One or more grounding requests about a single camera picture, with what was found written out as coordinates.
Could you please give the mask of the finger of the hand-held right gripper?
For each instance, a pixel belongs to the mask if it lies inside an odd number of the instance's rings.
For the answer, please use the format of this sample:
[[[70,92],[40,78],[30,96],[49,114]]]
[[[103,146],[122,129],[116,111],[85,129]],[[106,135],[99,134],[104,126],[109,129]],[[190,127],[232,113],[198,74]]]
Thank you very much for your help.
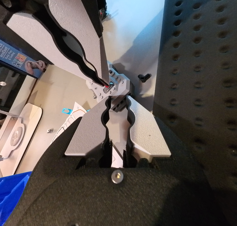
[[[96,0],[48,0],[55,23],[79,43],[84,61],[109,84],[109,70]]]
[[[56,32],[55,39],[54,35],[32,15],[15,13],[6,25],[55,66],[104,86],[104,82],[98,78],[96,72],[86,65],[80,54],[67,46],[61,35]]]

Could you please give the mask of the black dimpled pad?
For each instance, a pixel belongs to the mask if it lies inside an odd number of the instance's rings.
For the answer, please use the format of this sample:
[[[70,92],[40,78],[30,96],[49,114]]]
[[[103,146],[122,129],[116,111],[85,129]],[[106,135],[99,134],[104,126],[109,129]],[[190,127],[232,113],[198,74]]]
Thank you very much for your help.
[[[237,0],[165,0],[153,114],[237,225]]]

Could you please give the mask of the white control hub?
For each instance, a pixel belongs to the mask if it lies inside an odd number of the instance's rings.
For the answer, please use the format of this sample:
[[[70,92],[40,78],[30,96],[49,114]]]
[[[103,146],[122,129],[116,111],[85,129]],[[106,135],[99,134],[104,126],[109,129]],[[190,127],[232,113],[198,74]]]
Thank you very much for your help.
[[[86,85],[93,91],[93,98],[98,103],[110,96],[111,111],[120,112],[126,106],[126,96],[134,94],[134,85],[124,74],[118,73],[113,64],[110,62],[107,63],[109,69],[109,87],[102,87],[90,81],[86,81]]]

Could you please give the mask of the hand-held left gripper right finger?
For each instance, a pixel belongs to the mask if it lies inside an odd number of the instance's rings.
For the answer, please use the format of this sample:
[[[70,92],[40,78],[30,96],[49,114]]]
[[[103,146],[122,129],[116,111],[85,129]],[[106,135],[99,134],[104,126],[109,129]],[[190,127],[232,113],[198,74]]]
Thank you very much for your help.
[[[126,96],[126,108],[130,126],[123,153],[123,167],[134,168],[141,159],[151,163],[153,158],[171,157],[154,115],[129,95]]]

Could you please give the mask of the blue plastic bin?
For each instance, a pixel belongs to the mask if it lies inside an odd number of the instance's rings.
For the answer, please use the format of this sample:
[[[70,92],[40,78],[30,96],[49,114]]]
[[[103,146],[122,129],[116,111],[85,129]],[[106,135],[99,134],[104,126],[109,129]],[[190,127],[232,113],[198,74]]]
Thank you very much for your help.
[[[17,205],[31,171],[0,178],[0,225],[9,218]]]

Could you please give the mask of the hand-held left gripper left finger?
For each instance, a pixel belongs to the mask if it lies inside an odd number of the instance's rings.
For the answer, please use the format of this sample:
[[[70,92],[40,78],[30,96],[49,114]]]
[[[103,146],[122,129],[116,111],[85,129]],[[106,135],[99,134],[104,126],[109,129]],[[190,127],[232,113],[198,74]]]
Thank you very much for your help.
[[[106,126],[110,108],[111,96],[108,96],[82,116],[65,151],[66,156],[94,158],[99,167],[111,167],[112,144]]]

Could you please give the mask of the black angle connector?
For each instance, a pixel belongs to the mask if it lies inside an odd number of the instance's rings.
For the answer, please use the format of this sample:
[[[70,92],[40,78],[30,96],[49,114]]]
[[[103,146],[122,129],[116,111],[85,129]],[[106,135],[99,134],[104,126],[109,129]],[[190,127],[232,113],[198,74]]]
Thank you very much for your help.
[[[148,79],[151,78],[151,75],[149,73],[146,75],[139,74],[138,78],[142,83],[145,83]]]

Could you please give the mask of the blue toy box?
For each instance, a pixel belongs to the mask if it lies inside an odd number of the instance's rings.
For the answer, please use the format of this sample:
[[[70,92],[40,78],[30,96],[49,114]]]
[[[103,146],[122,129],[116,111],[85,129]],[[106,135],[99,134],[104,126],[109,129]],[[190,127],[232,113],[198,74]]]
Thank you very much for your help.
[[[2,40],[0,40],[0,62],[36,79],[40,78],[48,65],[42,60],[35,61]]]

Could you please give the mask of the white document stand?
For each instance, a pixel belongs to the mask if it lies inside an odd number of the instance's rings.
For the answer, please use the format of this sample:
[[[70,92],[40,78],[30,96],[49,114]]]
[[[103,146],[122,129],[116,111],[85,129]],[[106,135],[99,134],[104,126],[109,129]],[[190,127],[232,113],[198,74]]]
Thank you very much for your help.
[[[42,117],[42,109],[27,103],[20,115],[13,116],[16,122],[7,134],[7,139],[0,152],[0,170],[3,177],[14,175],[20,165],[30,140]]]

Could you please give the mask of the clear sticker sheet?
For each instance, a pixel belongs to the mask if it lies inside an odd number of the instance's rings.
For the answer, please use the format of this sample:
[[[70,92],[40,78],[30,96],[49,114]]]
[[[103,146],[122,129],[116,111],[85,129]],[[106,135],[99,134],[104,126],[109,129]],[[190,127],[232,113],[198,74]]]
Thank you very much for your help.
[[[54,138],[52,139],[52,144],[60,135],[63,133],[77,118],[82,117],[85,113],[87,113],[89,110],[85,110],[81,105],[79,105],[77,102],[74,103],[74,107],[72,109],[72,113],[68,115],[65,122],[62,124],[62,126],[59,128],[59,130],[56,132]],[[123,159],[118,153],[117,148],[113,144],[112,147],[112,168],[123,168]]]

